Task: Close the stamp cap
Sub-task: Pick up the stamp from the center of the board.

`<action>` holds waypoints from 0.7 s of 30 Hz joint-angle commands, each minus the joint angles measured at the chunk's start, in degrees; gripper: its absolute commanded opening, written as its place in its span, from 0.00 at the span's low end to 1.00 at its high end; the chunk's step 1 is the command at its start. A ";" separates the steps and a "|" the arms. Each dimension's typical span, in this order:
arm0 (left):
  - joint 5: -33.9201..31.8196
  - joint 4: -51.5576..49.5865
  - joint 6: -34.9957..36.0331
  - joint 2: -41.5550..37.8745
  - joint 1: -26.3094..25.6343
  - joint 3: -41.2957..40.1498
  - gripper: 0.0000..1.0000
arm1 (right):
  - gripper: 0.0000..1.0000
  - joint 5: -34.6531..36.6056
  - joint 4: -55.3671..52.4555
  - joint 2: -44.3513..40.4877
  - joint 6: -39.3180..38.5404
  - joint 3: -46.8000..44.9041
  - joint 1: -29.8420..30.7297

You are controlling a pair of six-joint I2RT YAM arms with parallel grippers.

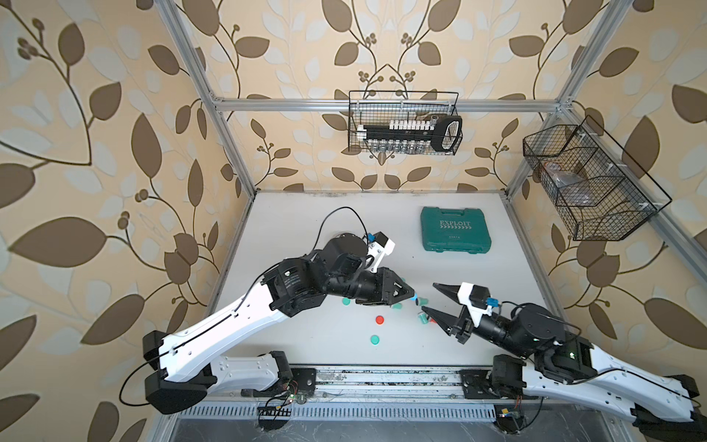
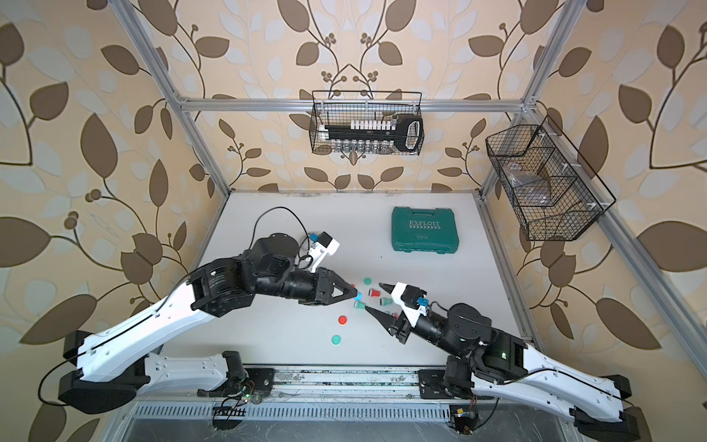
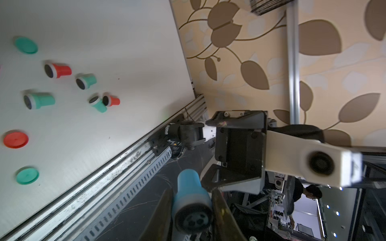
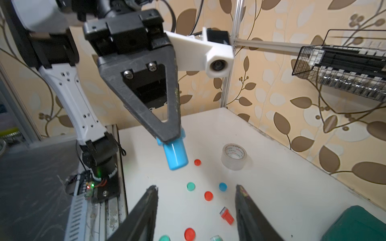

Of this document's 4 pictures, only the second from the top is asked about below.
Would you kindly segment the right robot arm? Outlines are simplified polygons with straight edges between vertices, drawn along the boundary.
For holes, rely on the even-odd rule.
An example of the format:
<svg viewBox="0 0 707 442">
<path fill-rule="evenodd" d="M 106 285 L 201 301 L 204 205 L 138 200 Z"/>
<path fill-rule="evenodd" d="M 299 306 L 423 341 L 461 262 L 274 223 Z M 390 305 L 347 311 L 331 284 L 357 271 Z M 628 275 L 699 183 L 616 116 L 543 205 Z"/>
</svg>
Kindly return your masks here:
<svg viewBox="0 0 707 442">
<path fill-rule="evenodd" d="M 444 369 L 419 372 L 422 398 L 514 401 L 563 418 L 596 441 L 640 439 L 638 419 L 629 412 L 633 392 L 626 377 L 596 377 L 566 366 L 493 327 L 491 319 L 468 304 L 438 314 L 419 287 L 397 283 L 382 289 L 401 313 L 367 312 L 390 336 L 404 344 L 415 335 L 447 353 Z"/>
</svg>

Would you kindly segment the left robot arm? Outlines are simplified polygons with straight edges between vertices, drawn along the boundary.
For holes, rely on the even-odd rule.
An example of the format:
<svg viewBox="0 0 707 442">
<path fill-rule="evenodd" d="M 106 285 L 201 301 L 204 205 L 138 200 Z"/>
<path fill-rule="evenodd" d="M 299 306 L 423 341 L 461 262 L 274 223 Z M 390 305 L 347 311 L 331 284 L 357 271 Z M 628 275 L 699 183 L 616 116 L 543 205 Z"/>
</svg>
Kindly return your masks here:
<svg viewBox="0 0 707 442">
<path fill-rule="evenodd" d="M 356 289 L 321 261 L 339 244 L 322 233 L 309 266 L 296 265 L 299 243 L 284 233 L 257 239 L 248 250 L 188 274 L 166 298 L 101 333 L 73 331 L 64 339 L 58 399 L 84 414 L 103 414 L 147 392 L 195 389 L 206 397 L 244 397 L 255 389 L 236 351 L 211 357 L 169 358 L 158 349 L 171 339 L 236 309 L 259 295 L 329 306 L 356 298 Z"/>
</svg>

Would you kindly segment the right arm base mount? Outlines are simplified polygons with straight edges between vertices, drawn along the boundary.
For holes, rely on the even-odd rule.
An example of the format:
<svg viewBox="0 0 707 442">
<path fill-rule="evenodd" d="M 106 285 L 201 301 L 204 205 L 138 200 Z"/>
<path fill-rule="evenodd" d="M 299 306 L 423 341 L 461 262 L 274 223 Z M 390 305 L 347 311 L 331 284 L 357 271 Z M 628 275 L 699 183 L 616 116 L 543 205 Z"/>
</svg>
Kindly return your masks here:
<svg viewBox="0 0 707 442">
<path fill-rule="evenodd" d="M 417 371 L 420 397 L 423 400 L 462 399 L 472 400 L 477 377 L 494 382 L 495 377 L 479 367 L 470 355 L 465 358 L 447 358 L 444 368 L 425 368 Z"/>
</svg>

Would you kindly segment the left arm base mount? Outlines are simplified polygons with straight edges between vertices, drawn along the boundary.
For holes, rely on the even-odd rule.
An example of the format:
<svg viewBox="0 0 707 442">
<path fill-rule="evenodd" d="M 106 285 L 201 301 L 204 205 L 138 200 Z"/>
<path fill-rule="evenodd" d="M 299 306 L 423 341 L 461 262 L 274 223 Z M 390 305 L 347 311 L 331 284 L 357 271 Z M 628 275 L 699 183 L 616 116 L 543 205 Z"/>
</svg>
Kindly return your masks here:
<svg viewBox="0 0 707 442">
<path fill-rule="evenodd" d="M 249 400 L 253 394 L 261 397 L 271 394 L 274 388 L 274 368 L 245 368 L 237 351 L 226 351 L 212 359 L 214 368 L 226 368 L 223 379 L 215 387 L 197 390 L 198 397 Z"/>
</svg>

